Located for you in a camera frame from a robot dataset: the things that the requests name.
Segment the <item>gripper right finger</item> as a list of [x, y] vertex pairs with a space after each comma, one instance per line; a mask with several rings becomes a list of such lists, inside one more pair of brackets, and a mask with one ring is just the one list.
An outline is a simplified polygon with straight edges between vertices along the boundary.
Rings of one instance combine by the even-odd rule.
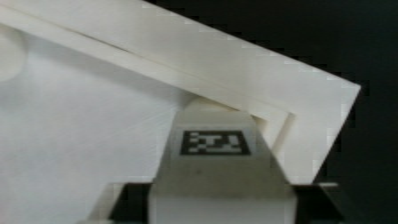
[[296, 224], [344, 224], [345, 216], [333, 198], [338, 185], [296, 185], [294, 190], [297, 194]]

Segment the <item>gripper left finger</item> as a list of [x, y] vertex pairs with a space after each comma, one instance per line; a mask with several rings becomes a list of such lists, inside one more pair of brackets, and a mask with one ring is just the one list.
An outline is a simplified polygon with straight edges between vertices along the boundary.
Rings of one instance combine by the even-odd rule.
[[114, 224], [150, 224], [150, 183], [127, 183], [113, 207]]

